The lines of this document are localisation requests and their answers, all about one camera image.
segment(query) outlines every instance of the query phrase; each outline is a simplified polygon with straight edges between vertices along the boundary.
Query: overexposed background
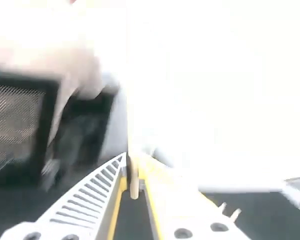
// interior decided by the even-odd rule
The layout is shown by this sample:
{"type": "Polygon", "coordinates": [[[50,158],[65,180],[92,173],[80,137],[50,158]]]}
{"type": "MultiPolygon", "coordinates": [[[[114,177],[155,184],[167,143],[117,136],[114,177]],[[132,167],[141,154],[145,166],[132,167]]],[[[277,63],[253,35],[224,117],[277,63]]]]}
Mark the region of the overexposed background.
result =
{"type": "Polygon", "coordinates": [[[162,146],[207,177],[300,176],[300,0],[120,8],[112,25],[126,30],[111,41],[126,41],[127,65],[106,47],[103,58],[130,83],[136,146],[162,146]]]}

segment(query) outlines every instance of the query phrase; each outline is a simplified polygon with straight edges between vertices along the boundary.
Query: dark floor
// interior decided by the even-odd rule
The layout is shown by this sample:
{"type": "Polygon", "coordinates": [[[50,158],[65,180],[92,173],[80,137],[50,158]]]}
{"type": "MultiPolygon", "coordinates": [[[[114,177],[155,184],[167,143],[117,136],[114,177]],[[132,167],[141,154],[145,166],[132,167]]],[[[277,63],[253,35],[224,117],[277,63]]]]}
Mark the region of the dark floor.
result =
{"type": "MultiPolygon", "coordinates": [[[[22,221],[35,221],[65,190],[0,191],[0,235],[22,221]]],[[[252,240],[300,240],[300,211],[279,193],[209,193],[216,203],[227,202],[228,212],[241,208],[236,224],[252,240]]],[[[152,240],[144,194],[138,200],[123,193],[115,240],[152,240]]]]}

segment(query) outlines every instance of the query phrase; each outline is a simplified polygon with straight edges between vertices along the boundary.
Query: mesh grille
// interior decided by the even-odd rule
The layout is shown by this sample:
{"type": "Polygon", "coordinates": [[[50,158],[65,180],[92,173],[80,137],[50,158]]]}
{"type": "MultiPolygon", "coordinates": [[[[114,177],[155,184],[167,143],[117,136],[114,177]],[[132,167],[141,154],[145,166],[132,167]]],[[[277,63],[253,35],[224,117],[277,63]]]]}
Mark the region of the mesh grille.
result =
{"type": "Polygon", "coordinates": [[[44,93],[0,86],[0,169],[31,153],[44,93]]]}

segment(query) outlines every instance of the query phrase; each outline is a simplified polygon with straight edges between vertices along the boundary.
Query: screw hole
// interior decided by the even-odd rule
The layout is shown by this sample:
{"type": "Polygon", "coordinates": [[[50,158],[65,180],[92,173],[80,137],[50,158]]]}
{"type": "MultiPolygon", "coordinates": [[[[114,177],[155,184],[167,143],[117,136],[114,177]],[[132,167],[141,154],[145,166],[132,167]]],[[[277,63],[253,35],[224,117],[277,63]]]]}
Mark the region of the screw hole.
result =
{"type": "Polygon", "coordinates": [[[193,234],[188,229],[178,228],[177,230],[175,230],[174,236],[176,239],[189,239],[192,238],[193,234]]]}
{"type": "Polygon", "coordinates": [[[24,237],[23,240],[39,240],[41,237],[41,233],[40,232],[32,232],[29,233],[27,236],[24,237]]]}
{"type": "Polygon", "coordinates": [[[70,234],[62,238],[62,240],[79,240],[79,237],[77,235],[70,234]]]}
{"type": "Polygon", "coordinates": [[[210,228],[214,232],[226,232],[229,230],[229,228],[224,225],[223,223],[214,222],[210,225],[210,228]]]}

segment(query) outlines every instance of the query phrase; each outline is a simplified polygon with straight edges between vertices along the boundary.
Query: ventilation slot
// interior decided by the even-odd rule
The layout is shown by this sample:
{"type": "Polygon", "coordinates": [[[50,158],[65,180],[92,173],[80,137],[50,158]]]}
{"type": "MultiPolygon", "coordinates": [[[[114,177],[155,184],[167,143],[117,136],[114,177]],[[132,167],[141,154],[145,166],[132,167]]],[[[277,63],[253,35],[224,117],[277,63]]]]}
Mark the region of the ventilation slot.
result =
{"type": "Polygon", "coordinates": [[[84,186],[87,187],[88,189],[94,191],[95,193],[100,194],[104,198],[107,197],[107,195],[105,195],[104,193],[100,192],[98,189],[94,188],[93,186],[89,185],[88,183],[86,183],[84,186]]]}
{"type": "Polygon", "coordinates": [[[95,210],[95,209],[93,209],[93,208],[91,208],[91,207],[88,207],[88,206],[86,206],[86,205],[83,205],[83,204],[81,204],[81,203],[79,203],[79,202],[76,202],[76,201],[73,201],[73,200],[68,200],[68,203],[69,203],[69,204],[76,205],[76,206],[81,207],[81,208],[83,208],[83,209],[87,209],[87,210],[93,211],[93,212],[95,212],[95,213],[100,213],[98,210],[95,210]]]}
{"type": "Polygon", "coordinates": [[[76,213],[78,213],[78,214],[83,214],[83,215],[86,215],[86,216],[89,216],[89,217],[92,217],[92,218],[95,218],[95,219],[97,219],[97,218],[98,218],[98,217],[97,217],[97,216],[95,216],[95,215],[91,215],[91,214],[89,214],[89,213],[87,213],[87,212],[80,211],[80,210],[78,210],[78,209],[75,209],[75,208],[73,208],[73,207],[69,207],[69,206],[62,206],[62,208],[63,208],[63,209],[67,209],[67,210],[69,210],[69,211],[76,212],[76,213]]]}
{"type": "Polygon", "coordinates": [[[119,167],[119,164],[117,163],[117,161],[114,161],[114,162],[112,163],[112,165],[113,165],[116,169],[118,169],[118,167],[119,167]]]}
{"type": "Polygon", "coordinates": [[[99,179],[103,184],[107,185],[108,187],[111,187],[110,182],[108,182],[104,177],[102,177],[100,174],[97,174],[95,176],[97,179],[99,179]]]}
{"type": "Polygon", "coordinates": [[[83,228],[86,228],[86,229],[93,229],[92,227],[89,227],[89,226],[85,226],[85,225],[81,225],[81,224],[76,224],[76,223],[69,222],[69,221],[62,221],[62,220],[54,219],[54,218],[50,219],[50,222],[52,222],[52,223],[58,223],[58,224],[69,224],[69,225],[73,225],[73,226],[83,227],[83,228]]]}
{"type": "Polygon", "coordinates": [[[87,203],[89,203],[89,204],[92,204],[92,205],[94,205],[94,206],[97,206],[97,207],[99,207],[99,208],[102,208],[101,205],[96,204],[96,203],[94,203],[93,201],[90,201],[90,200],[86,199],[86,198],[83,197],[83,196],[80,196],[80,195],[78,195],[78,194],[75,194],[75,195],[73,195],[73,196],[74,196],[75,198],[78,198],[78,199],[80,199],[80,200],[83,200],[83,201],[85,201],[85,202],[87,202],[87,203]]]}
{"type": "Polygon", "coordinates": [[[106,169],[113,175],[116,175],[116,170],[114,170],[114,168],[111,165],[106,166],[106,169]]]}
{"type": "Polygon", "coordinates": [[[61,211],[57,211],[56,214],[60,215],[60,216],[63,216],[63,217],[67,217],[67,218],[72,218],[72,219],[75,219],[75,220],[84,221],[84,222],[87,222],[87,223],[90,223],[90,224],[95,224],[96,223],[95,221],[90,221],[90,220],[87,220],[87,219],[84,219],[84,218],[81,218],[81,217],[72,216],[70,214],[67,214],[67,213],[64,213],[64,212],[61,212],[61,211]]]}
{"type": "Polygon", "coordinates": [[[114,180],[114,178],[105,169],[101,170],[101,173],[111,182],[114,180]]]}
{"type": "Polygon", "coordinates": [[[98,187],[100,187],[100,188],[102,188],[103,190],[105,190],[107,193],[109,192],[109,190],[108,190],[105,186],[103,186],[102,184],[100,184],[100,182],[98,182],[98,181],[95,180],[94,178],[91,178],[90,181],[91,181],[93,184],[95,184],[95,185],[97,185],[98,187]]]}
{"type": "Polygon", "coordinates": [[[102,203],[105,203],[105,201],[103,201],[102,199],[96,197],[95,195],[91,194],[90,192],[88,192],[88,191],[86,191],[86,190],[84,190],[82,188],[80,188],[79,192],[84,193],[84,194],[88,195],[89,197],[91,197],[91,198],[93,198],[95,200],[98,200],[98,201],[100,201],[102,203]]]}

